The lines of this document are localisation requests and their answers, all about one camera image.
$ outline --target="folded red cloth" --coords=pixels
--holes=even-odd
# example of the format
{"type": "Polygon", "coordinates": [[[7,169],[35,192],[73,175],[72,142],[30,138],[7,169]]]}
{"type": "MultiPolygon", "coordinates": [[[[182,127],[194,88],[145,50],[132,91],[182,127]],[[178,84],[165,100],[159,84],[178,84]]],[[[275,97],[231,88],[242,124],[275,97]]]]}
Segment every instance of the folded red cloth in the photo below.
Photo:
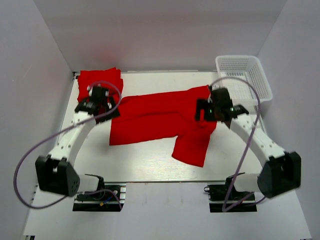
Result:
{"type": "MultiPolygon", "coordinates": [[[[78,77],[78,102],[89,97],[87,90],[88,86],[99,81],[107,81],[115,85],[121,93],[124,88],[124,81],[121,79],[121,71],[115,67],[108,70],[81,71],[80,76],[78,77]]],[[[109,94],[114,97],[116,102],[118,101],[118,94],[111,86],[105,83],[101,83],[101,86],[108,88],[110,91],[109,94]]]]}
{"type": "Polygon", "coordinates": [[[177,136],[172,157],[203,167],[216,122],[195,121],[198,98],[208,98],[208,86],[186,91],[124,97],[120,116],[112,119],[110,145],[177,136]]]}

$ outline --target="stack of folded red cloth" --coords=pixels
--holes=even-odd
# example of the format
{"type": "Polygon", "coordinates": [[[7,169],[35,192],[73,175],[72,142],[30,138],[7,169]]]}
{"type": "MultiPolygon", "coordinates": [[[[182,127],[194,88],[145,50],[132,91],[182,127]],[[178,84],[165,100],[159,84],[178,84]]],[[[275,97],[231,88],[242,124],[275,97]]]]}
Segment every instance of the stack of folded red cloth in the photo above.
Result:
{"type": "MultiPolygon", "coordinates": [[[[97,81],[108,81],[122,92],[121,71],[81,71],[78,77],[80,102],[88,96],[87,87],[97,81]]],[[[117,92],[107,84],[116,102],[117,92]]],[[[113,118],[110,145],[124,145],[163,138],[177,137],[172,157],[186,164],[203,167],[210,135],[216,122],[195,121],[196,103],[209,97],[208,86],[185,91],[163,92],[124,97],[119,106],[120,116],[113,118]]]]}

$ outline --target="white table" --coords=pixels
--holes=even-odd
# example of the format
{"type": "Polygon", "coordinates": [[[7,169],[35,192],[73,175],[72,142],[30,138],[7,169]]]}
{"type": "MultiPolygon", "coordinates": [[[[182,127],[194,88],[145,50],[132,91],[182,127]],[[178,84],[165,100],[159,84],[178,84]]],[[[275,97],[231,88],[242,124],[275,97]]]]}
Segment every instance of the white table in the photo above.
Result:
{"type": "MultiPolygon", "coordinates": [[[[209,84],[216,77],[214,72],[123,73],[123,96],[187,90],[209,84]]],[[[63,127],[71,122],[77,95],[75,82],[63,127]]],[[[36,240],[299,240],[311,237],[294,191],[266,200],[257,206],[258,212],[210,213],[208,195],[203,192],[207,184],[202,181],[223,181],[233,174],[245,147],[223,124],[219,124],[211,136],[203,168],[171,157],[174,138],[108,146],[110,126],[106,122],[91,131],[74,167],[78,174],[100,175],[108,182],[136,182],[126,186],[123,210],[72,212],[73,198],[67,198],[48,209],[31,210],[24,235],[35,236],[36,240]]],[[[259,161],[250,151],[242,171],[258,173],[260,170],[259,161]]],[[[59,197],[37,190],[33,204],[44,205],[59,197]]]]}

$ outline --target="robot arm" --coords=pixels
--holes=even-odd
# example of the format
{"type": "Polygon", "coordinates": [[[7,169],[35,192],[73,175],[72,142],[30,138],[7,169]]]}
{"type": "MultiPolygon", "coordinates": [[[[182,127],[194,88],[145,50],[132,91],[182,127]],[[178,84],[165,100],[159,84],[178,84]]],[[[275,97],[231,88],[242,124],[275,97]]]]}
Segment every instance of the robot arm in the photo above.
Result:
{"type": "MultiPolygon", "coordinates": [[[[210,89],[209,99],[198,99],[195,114],[200,120],[201,111],[206,121],[221,121],[247,142],[254,128],[249,112],[242,106],[233,106],[226,88],[210,89]]],[[[262,166],[260,174],[238,175],[234,188],[237,192],[261,192],[267,198],[296,189],[301,184],[301,158],[296,152],[288,153],[270,139],[259,127],[256,128],[250,149],[262,166]]]]}
{"type": "Polygon", "coordinates": [[[88,90],[89,97],[77,105],[71,122],[74,125],[84,123],[65,132],[47,156],[39,156],[35,162],[39,188],[43,191],[72,197],[79,192],[92,192],[104,187],[102,177],[78,175],[73,166],[91,129],[120,114],[116,109],[105,117],[94,119],[93,116],[108,112],[116,104],[107,88],[98,85],[88,90]]]}

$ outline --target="white basket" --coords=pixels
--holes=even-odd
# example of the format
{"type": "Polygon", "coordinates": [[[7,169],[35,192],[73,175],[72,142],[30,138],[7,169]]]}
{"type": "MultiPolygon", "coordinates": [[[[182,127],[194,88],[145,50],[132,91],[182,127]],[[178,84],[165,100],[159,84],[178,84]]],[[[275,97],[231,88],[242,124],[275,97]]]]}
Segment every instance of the white basket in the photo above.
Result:
{"type": "MultiPolygon", "coordinates": [[[[241,78],[253,85],[261,102],[272,99],[273,95],[267,77],[257,57],[249,55],[217,56],[215,64],[219,78],[226,76],[241,78]]],[[[246,84],[234,79],[225,79],[219,85],[228,88],[234,104],[258,105],[255,94],[246,84]]]]}

